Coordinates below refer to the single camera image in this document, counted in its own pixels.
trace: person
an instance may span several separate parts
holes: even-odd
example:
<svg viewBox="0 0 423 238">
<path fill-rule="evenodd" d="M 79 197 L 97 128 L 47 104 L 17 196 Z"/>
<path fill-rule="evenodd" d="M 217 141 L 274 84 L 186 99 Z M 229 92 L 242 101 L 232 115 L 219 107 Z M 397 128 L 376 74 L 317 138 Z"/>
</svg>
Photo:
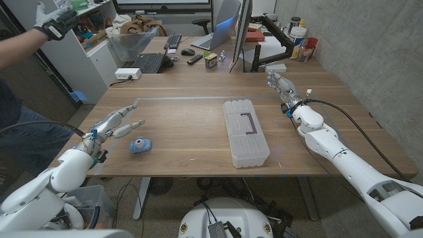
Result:
<svg viewBox="0 0 423 238">
<path fill-rule="evenodd" d="M 34 28 L 0 41 L 0 68 L 31 56 L 48 40 L 61 40 L 77 26 L 78 16 L 70 8 L 44 13 L 39 2 Z M 22 101 L 0 79 L 0 129 L 21 122 L 47 120 L 22 105 Z M 54 124 L 19 126 L 0 135 L 0 154 L 17 161 L 23 169 L 37 176 L 53 161 L 73 132 Z"/>
</svg>

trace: monitor arm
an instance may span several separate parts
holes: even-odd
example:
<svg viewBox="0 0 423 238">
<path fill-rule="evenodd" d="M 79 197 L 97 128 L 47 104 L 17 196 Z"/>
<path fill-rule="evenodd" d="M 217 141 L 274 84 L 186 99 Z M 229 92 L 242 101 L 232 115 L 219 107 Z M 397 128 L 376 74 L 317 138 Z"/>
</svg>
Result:
<svg viewBox="0 0 423 238">
<path fill-rule="evenodd" d="M 254 22 L 261 22 L 273 36 L 278 39 L 280 42 L 281 47 L 285 46 L 286 50 L 284 53 L 280 53 L 274 56 L 269 56 L 266 58 L 260 59 L 260 50 L 261 45 L 257 44 L 256 49 L 254 51 L 254 59 L 251 65 L 251 72 L 257 72 L 258 66 L 264 65 L 267 63 L 272 63 L 278 60 L 284 60 L 292 56 L 294 43 L 289 37 L 287 37 L 273 22 L 269 19 L 269 17 L 252 17 L 252 21 Z"/>
</svg>

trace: white plastic toolbox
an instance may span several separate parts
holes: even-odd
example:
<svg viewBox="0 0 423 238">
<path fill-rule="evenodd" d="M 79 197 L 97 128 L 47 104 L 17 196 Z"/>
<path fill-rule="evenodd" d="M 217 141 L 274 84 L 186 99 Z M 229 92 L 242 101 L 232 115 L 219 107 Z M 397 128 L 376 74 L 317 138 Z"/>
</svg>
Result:
<svg viewBox="0 0 423 238">
<path fill-rule="evenodd" d="M 270 154 L 251 100 L 223 104 L 232 164 L 236 168 L 261 166 Z"/>
</svg>

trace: red cup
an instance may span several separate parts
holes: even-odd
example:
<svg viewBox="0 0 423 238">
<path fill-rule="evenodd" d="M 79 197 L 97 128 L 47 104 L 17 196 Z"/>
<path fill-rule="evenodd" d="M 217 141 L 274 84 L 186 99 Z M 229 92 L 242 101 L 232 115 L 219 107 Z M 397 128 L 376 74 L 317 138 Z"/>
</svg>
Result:
<svg viewBox="0 0 423 238">
<path fill-rule="evenodd" d="M 310 37 L 307 40 L 308 40 L 307 45 L 312 46 L 312 47 L 314 47 L 314 49 L 316 49 L 316 44 L 317 44 L 318 39 L 314 38 L 314 37 Z M 315 53 L 315 51 L 313 50 L 313 53 L 311 53 L 309 58 L 311 58 L 311 56 L 313 56 L 314 53 Z"/>
</svg>

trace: paper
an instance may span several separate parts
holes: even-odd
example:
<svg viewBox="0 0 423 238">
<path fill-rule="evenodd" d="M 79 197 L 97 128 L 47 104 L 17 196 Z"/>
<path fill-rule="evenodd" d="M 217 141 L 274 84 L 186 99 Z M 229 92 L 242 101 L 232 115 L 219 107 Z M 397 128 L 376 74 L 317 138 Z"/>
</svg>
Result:
<svg viewBox="0 0 423 238">
<path fill-rule="evenodd" d="M 266 36 L 264 41 L 259 42 L 259 44 L 262 46 L 260 49 L 260 59 L 284 53 L 286 50 L 286 47 L 281 47 L 280 42 L 274 36 Z M 253 59 L 254 49 L 245 52 L 245 60 L 247 62 L 252 63 Z"/>
</svg>

